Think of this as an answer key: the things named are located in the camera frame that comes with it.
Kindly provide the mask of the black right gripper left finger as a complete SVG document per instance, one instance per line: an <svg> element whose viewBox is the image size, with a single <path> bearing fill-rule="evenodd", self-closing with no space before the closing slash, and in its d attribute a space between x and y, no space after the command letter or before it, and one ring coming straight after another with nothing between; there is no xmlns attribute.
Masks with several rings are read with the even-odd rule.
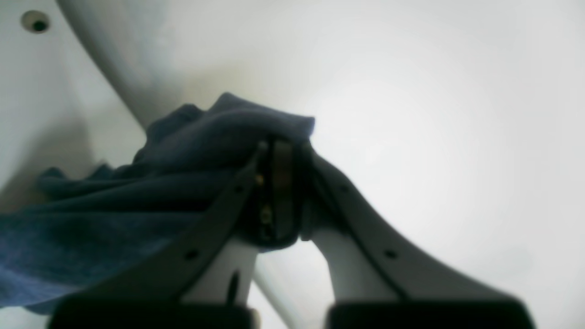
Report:
<svg viewBox="0 0 585 329"><path fill-rule="evenodd" d="M295 241L294 146L257 152L184 235L157 254L67 298L51 329L254 329L247 308L256 258Z"/></svg>

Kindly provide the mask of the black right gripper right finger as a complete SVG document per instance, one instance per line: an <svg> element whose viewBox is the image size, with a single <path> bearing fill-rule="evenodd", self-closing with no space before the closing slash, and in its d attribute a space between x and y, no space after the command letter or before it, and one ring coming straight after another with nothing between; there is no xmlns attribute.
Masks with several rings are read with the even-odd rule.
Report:
<svg viewBox="0 0 585 329"><path fill-rule="evenodd" d="M391 227L310 144L302 237L328 264L328 329L532 329L518 298L436 260Z"/></svg>

